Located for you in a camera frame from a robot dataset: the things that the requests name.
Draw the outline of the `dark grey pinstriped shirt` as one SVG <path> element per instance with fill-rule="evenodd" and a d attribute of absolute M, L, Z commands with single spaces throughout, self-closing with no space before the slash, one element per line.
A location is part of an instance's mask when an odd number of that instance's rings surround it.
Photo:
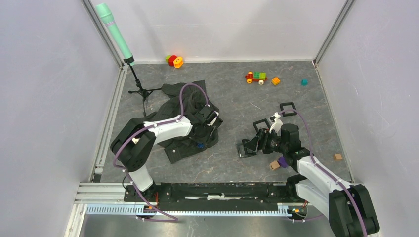
<path fill-rule="evenodd" d="M 209 103 L 209 107 L 212 110 L 219 112 L 219 108 L 211 101 L 206 101 L 206 97 L 203 94 L 207 91 L 206 82 L 199 80 L 194 81 L 193 84 L 198 87 L 189 85 L 183 90 L 184 82 L 163 84 L 162 92 L 169 97 L 169 100 L 163 103 L 157 111 L 143 117 L 143 121 L 160 121 L 178 117 L 181 115 L 181 107 L 183 107 L 183 116 L 188 118 L 192 125 L 199 124 L 197 114 L 207 103 Z M 170 163 L 174 164 L 183 158 L 203 152 L 215 144 L 204 144 L 205 147 L 203 149 L 197 148 L 197 142 L 193 141 L 192 129 L 187 136 L 169 139 L 160 142 L 159 145 L 164 148 Z"/>

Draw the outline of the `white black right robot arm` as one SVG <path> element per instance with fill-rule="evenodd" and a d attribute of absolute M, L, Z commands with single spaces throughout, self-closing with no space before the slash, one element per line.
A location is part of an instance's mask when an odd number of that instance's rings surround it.
<path fill-rule="evenodd" d="M 380 231 L 367 188 L 338 178 L 322 165 L 302 146 L 297 125 L 284 124 L 280 130 L 260 128 L 253 139 L 244 139 L 237 146 L 242 157 L 281 153 L 285 163 L 297 172 L 287 179 L 286 197 L 312 204 L 328 219 L 335 236 L 365 237 Z"/>

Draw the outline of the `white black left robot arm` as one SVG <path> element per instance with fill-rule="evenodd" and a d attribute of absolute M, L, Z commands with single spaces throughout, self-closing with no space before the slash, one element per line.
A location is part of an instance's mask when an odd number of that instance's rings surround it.
<path fill-rule="evenodd" d="M 195 114 L 181 113 L 160 121 L 131 119 L 110 145 L 115 161 L 137 186 L 136 194 L 143 201 L 155 196 L 153 179 L 146 168 L 152 148 L 174 138 L 189 138 L 206 146 L 223 120 L 219 112 L 205 105 Z"/>

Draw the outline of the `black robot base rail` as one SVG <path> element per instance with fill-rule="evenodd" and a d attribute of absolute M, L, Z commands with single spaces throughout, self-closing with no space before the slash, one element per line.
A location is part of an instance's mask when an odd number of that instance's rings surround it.
<path fill-rule="evenodd" d="M 286 183 L 156 183 L 139 195 L 123 185 L 125 202 L 145 198 L 161 211 L 274 211 L 279 203 L 306 206 Z"/>

